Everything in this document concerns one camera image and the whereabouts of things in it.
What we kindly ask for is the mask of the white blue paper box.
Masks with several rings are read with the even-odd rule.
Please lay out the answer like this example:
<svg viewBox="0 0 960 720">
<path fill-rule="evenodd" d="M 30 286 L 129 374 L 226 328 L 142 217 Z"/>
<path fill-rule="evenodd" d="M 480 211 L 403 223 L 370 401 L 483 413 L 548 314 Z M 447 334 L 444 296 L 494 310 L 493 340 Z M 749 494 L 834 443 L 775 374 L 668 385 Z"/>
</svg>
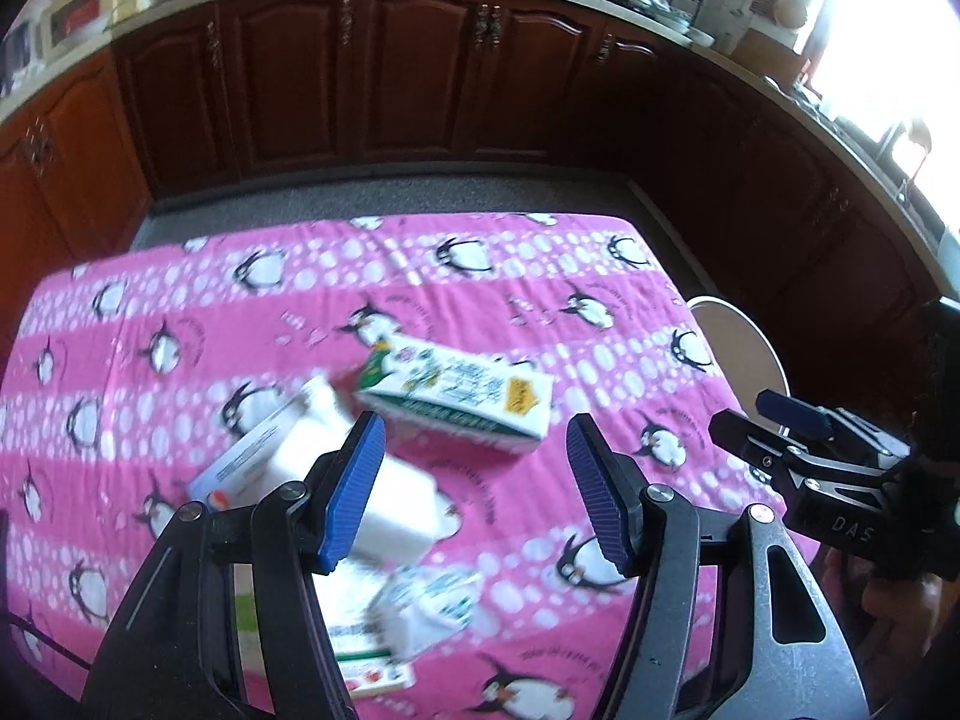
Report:
<svg viewBox="0 0 960 720">
<path fill-rule="evenodd" d="M 281 446 L 306 411 L 302 395 L 283 403 L 195 476 L 187 484 L 187 499 L 200 500 L 210 511 L 228 511 L 257 504 L 280 484 L 301 478 Z"/>
</svg>

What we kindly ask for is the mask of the cow milk carton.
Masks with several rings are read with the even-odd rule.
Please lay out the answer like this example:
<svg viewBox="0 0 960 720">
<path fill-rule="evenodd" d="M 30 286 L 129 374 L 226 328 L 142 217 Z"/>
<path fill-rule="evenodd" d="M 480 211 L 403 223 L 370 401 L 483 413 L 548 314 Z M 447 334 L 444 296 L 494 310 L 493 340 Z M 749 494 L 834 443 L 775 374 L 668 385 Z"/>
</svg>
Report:
<svg viewBox="0 0 960 720">
<path fill-rule="evenodd" d="M 371 348 L 356 398 L 395 419 L 523 455 L 550 431 L 553 377 L 392 333 Z"/>
</svg>

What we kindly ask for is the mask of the white round trash bin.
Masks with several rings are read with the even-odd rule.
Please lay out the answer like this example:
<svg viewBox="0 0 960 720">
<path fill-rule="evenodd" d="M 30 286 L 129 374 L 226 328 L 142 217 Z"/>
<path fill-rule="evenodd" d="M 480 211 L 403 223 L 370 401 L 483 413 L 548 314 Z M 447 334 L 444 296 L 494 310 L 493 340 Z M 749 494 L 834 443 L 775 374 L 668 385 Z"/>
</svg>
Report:
<svg viewBox="0 0 960 720">
<path fill-rule="evenodd" d="M 755 406 L 757 395 L 766 388 L 781 395 L 791 393 L 784 367 L 765 333 L 745 312 L 716 296 L 695 296 L 686 305 L 743 412 L 766 429 L 786 436 L 784 427 L 761 416 Z"/>
</svg>

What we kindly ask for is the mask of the flat red white carton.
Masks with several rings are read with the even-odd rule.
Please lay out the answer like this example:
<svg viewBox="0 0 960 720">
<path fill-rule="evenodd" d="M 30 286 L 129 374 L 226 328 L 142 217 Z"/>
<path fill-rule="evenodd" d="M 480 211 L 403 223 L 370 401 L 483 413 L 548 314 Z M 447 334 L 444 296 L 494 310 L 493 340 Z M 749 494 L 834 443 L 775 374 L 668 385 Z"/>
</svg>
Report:
<svg viewBox="0 0 960 720">
<path fill-rule="evenodd" d="M 361 699 L 411 688 L 415 684 L 412 665 L 389 650 L 370 612 L 387 572 L 359 557 L 347 557 L 331 575 L 314 575 L 313 580 L 348 694 Z"/>
</svg>

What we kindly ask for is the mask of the white green carton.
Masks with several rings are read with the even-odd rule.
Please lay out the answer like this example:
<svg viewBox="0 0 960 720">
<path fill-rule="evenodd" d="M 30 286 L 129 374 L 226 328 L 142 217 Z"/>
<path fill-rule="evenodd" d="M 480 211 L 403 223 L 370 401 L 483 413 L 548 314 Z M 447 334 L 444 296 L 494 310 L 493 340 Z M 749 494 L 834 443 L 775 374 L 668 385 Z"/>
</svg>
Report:
<svg viewBox="0 0 960 720">
<path fill-rule="evenodd" d="M 371 601 L 370 618 L 395 660 L 412 661 L 469 627 L 483 583 L 464 566 L 398 567 Z"/>
</svg>

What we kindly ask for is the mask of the brown kitchen cabinets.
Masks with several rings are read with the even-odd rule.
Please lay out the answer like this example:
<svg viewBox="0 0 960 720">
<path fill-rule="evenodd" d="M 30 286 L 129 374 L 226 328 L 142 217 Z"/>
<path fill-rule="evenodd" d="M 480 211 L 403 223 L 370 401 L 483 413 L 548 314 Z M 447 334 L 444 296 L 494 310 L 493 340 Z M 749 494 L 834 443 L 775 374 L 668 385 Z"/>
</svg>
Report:
<svg viewBox="0 0 960 720">
<path fill-rule="evenodd" d="M 801 395 L 904 418 L 929 397 L 944 268 L 791 99 L 602 0 L 174 0 L 2 117 L 2 325 L 116 254 L 156 200 L 381 164 L 628 177 Z"/>
</svg>

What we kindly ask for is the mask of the white microwave oven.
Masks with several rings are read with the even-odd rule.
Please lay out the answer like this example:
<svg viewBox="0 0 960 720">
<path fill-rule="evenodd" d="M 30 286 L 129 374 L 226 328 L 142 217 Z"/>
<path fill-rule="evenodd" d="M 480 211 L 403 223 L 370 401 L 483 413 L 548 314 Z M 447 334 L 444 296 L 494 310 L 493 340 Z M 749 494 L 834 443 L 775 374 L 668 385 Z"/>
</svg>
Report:
<svg viewBox="0 0 960 720">
<path fill-rule="evenodd" d="M 151 4 L 153 0 L 52 0 L 41 18 L 44 59 L 60 59 L 86 39 Z"/>
</svg>

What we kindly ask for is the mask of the pink penguin tablecloth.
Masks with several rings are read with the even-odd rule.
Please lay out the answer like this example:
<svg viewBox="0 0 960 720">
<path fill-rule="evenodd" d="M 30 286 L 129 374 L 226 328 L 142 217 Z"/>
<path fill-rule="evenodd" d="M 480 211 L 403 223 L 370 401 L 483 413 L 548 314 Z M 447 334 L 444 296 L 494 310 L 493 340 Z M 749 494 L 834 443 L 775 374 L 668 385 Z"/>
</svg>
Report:
<svg viewBox="0 0 960 720">
<path fill-rule="evenodd" d="M 80 694 L 107 624 L 187 484 L 324 377 L 350 390 L 398 332 L 545 372 L 550 431 L 522 457 L 403 422 L 436 479 L 436 566 L 485 579 L 470 628 L 364 718 L 584 718 L 633 589 L 602 559 L 565 457 L 592 416 L 693 504 L 773 493 L 711 444 L 734 405 L 641 234 L 587 215 L 361 216 L 197 238 L 80 265 L 32 294 L 2 383 L 2 504 L 16 651 Z"/>
</svg>

